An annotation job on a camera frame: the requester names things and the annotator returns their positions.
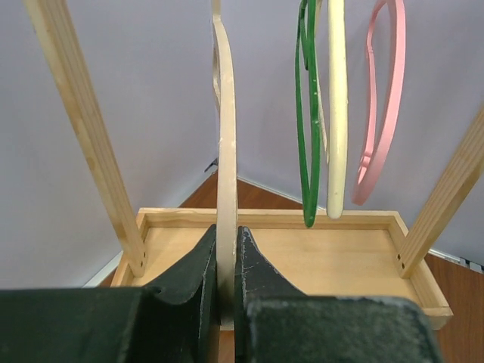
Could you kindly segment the beige plastic hanger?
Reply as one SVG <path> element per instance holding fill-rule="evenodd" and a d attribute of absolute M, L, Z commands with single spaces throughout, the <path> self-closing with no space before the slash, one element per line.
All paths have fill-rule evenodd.
<path fill-rule="evenodd" d="M 234 329 L 234 269 L 237 252 L 237 142 L 234 69 L 221 2 L 212 1 L 213 92 L 219 112 L 216 207 L 216 267 L 220 325 Z"/>

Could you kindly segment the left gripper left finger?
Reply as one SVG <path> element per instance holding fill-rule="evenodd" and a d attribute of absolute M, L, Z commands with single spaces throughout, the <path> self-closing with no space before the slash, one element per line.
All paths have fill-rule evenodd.
<path fill-rule="evenodd" d="M 3 362 L 215 362 L 216 230 L 142 287 L 4 290 Z"/>

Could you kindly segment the green velvet hanger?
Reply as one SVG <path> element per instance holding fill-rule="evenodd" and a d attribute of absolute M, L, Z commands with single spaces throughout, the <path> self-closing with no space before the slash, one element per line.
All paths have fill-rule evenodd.
<path fill-rule="evenodd" d="M 301 1 L 299 4 L 294 66 L 299 176 L 303 220 L 307 228 L 315 224 L 321 175 L 316 9 L 316 1 Z"/>

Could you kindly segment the cream wooden hanger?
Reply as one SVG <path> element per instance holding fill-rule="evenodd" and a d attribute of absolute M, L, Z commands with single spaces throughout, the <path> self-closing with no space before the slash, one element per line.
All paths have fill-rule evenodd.
<path fill-rule="evenodd" d="M 348 83 L 346 63 L 345 6 L 330 0 L 328 10 L 329 45 L 329 146 L 327 173 L 327 216 L 343 214 L 348 153 Z"/>

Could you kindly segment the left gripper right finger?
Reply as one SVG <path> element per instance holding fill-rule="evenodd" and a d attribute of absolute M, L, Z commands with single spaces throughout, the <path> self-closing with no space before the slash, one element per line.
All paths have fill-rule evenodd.
<path fill-rule="evenodd" d="M 237 231 L 237 362 L 441 362 L 423 311 L 393 296 L 308 296 Z"/>

